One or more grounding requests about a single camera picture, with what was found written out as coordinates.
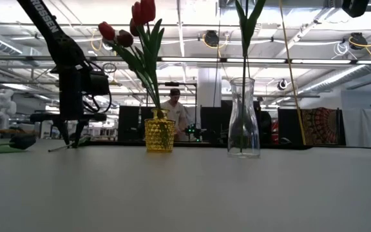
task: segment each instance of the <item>red tulip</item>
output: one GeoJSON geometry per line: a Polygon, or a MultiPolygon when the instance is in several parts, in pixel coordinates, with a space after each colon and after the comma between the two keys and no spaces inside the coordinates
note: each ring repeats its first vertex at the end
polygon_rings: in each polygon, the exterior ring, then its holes
{"type": "Polygon", "coordinates": [[[125,30],[121,30],[120,34],[117,36],[117,42],[121,46],[127,48],[127,47],[133,45],[134,38],[129,32],[126,32],[125,30]]]}
{"type": "Polygon", "coordinates": [[[139,2],[135,2],[131,7],[131,13],[133,14],[133,20],[136,26],[144,25],[145,22],[142,20],[141,5],[139,2]]]}
{"type": "Polygon", "coordinates": [[[148,23],[155,19],[155,2],[154,0],[141,0],[141,18],[148,23]]]}
{"type": "Polygon", "coordinates": [[[110,26],[106,22],[102,22],[98,25],[98,29],[100,30],[101,35],[106,38],[107,40],[114,40],[115,31],[112,26],[110,26]]]}
{"type": "Polygon", "coordinates": [[[131,19],[131,21],[129,22],[129,32],[131,32],[131,34],[134,35],[135,37],[138,37],[140,35],[139,32],[137,31],[137,27],[135,26],[133,19],[131,19]]]}

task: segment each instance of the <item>white curtain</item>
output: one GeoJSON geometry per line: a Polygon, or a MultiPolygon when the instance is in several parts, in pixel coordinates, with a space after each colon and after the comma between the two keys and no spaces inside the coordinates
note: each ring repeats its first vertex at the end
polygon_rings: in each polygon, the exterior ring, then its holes
{"type": "Polygon", "coordinates": [[[346,145],[371,148],[371,110],[343,110],[346,145]]]}

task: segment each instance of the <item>person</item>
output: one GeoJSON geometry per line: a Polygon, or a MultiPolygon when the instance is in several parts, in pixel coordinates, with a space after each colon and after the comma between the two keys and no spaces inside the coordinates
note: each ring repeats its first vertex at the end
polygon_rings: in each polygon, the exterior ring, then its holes
{"type": "Polygon", "coordinates": [[[167,118],[175,121],[176,140],[179,140],[187,127],[186,109],[178,102],[180,98],[180,90],[173,88],[170,90],[170,100],[161,104],[161,108],[169,110],[167,118]]]}

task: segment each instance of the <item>vase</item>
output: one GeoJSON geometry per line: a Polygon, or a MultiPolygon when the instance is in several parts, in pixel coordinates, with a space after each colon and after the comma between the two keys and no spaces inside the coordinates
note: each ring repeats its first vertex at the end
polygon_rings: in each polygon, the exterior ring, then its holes
{"type": "Polygon", "coordinates": [[[233,109],[229,125],[227,154],[232,157],[259,158],[260,136],[254,112],[254,79],[245,79],[243,105],[243,78],[230,81],[233,96],[233,109]]]}
{"type": "Polygon", "coordinates": [[[145,120],[147,151],[159,153],[172,152],[175,121],[167,119],[168,110],[152,109],[151,111],[154,113],[154,118],[145,120]]]}

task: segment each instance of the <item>clear glass vase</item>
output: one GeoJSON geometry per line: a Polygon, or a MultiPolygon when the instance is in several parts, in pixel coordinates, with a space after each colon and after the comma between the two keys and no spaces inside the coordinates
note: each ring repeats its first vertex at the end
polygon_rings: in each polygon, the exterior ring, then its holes
{"type": "Polygon", "coordinates": [[[231,80],[233,110],[231,111],[228,155],[241,158],[260,157],[260,137],[253,106],[254,79],[245,79],[243,106],[243,78],[231,80]]]}

